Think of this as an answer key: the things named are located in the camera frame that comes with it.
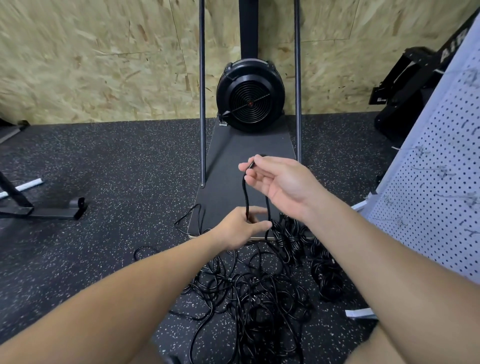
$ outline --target air fan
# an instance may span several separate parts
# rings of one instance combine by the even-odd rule
[[[300,0],[293,0],[295,24],[295,112],[297,160],[301,162]],[[213,228],[236,206],[244,206],[238,163],[255,154],[295,158],[283,117],[285,88],[272,61],[258,59],[258,0],[239,0],[241,60],[226,65],[218,82],[217,120],[206,156],[205,143],[205,7],[199,0],[200,55],[200,175],[188,233]],[[264,196],[251,189],[251,205],[263,206]],[[272,207],[272,218],[279,211]]]

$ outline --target white pegboard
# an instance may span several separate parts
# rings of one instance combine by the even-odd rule
[[[480,18],[362,214],[480,283]]]

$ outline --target forearm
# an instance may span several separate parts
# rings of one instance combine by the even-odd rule
[[[410,363],[480,357],[480,289],[417,254],[326,193],[306,222]]]
[[[222,250],[206,233],[86,288],[0,347],[5,364],[127,363]]]

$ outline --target platform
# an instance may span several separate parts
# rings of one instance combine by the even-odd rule
[[[231,210],[245,206],[242,190],[243,172],[238,164],[255,154],[295,159],[290,134],[284,117],[261,133],[248,134],[217,121],[206,158],[206,184],[199,188],[196,204],[202,206],[201,230],[216,226]],[[250,206],[265,206],[265,196],[247,185]],[[278,209],[270,204],[272,218],[279,219]],[[193,213],[188,233],[198,235],[198,218]]]

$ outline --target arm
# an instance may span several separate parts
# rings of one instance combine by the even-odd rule
[[[407,362],[478,362],[479,286],[379,230],[296,161],[255,156],[255,164],[246,182],[310,228],[352,279]],[[239,166],[247,167],[248,163]]]
[[[73,296],[0,346],[2,364],[127,363],[145,345],[200,268],[243,246],[269,221],[238,207],[211,231],[133,263]]]

